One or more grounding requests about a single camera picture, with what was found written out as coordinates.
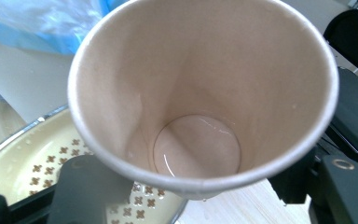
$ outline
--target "cup bottom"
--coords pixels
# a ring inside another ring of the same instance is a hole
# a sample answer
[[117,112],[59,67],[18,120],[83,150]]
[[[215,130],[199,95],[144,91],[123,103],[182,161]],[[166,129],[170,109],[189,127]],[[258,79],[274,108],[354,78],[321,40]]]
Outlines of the cup bottom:
[[176,177],[234,175],[240,167],[241,148],[224,122],[188,115],[173,120],[159,133],[154,162],[160,174]]

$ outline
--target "cup rim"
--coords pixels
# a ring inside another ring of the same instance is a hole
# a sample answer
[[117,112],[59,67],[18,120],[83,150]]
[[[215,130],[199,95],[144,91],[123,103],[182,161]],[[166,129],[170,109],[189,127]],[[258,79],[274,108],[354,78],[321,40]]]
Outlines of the cup rim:
[[115,17],[115,15],[123,8],[132,4],[137,4],[138,2],[143,2],[143,0],[132,0],[124,3],[120,7],[117,7],[91,29],[78,49],[69,72],[68,99],[74,124],[80,135],[87,142],[89,148],[95,152],[95,155],[105,165],[118,172],[119,174],[126,176],[127,178],[142,182],[150,186],[177,192],[185,196],[202,196],[205,194],[217,194],[225,190],[244,187],[259,180],[272,177],[304,157],[317,143],[320,136],[327,128],[331,118],[333,117],[337,106],[338,75],[334,56],[319,31],[302,14],[282,1],[267,0],[258,4],[272,4],[276,7],[276,9],[292,13],[296,20],[303,23],[304,28],[310,31],[310,34],[313,35],[316,42],[318,43],[318,46],[321,48],[321,56],[324,57],[324,61],[326,62],[326,80],[330,85],[327,87],[326,93],[324,95],[324,105],[319,112],[319,117],[315,120],[313,125],[310,126],[309,130],[302,136],[302,138],[298,139],[296,144],[288,148],[288,150],[286,150],[286,152],[281,156],[276,157],[273,160],[260,166],[257,166],[254,169],[234,175],[208,179],[173,177],[169,175],[156,174],[123,161],[122,159],[105,150],[104,147],[98,143],[93,133],[88,130],[87,124],[82,119],[82,109],[78,103],[80,99],[77,97],[76,90],[76,74],[78,72],[78,65],[82,62],[85,50],[88,47],[88,44],[91,42],[92,38],[96,36],[99,31],[103,29],[103,27],[109,21],[111,21],[112,18]]

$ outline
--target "blue plastic bag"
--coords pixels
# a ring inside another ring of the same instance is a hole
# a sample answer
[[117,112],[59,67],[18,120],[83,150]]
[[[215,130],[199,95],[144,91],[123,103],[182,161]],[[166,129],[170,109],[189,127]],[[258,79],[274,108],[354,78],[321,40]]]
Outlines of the blue plastic bag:
[[127,0],[0,0],[0,43],[75,54],[90,29]]

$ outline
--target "metal screw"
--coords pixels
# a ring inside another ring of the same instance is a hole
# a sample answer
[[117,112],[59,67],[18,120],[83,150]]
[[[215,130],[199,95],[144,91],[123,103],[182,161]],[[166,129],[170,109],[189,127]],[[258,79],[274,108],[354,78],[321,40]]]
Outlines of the metal screw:
[[354,169],[354,165],[348,161],[344,161],[344,160],[339,160],[339,159],[335,159],[333,160],[333,164],[343,170],[353,170]]

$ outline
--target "black machine part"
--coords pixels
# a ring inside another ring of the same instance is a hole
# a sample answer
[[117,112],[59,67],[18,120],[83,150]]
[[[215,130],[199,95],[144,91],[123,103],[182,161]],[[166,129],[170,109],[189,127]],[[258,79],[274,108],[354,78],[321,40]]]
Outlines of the black machine part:
[[315,160],[316,149],[284,172],[269,179],[285,203],[311,197],[312,223],[358,223],[358,162],[341,155]]

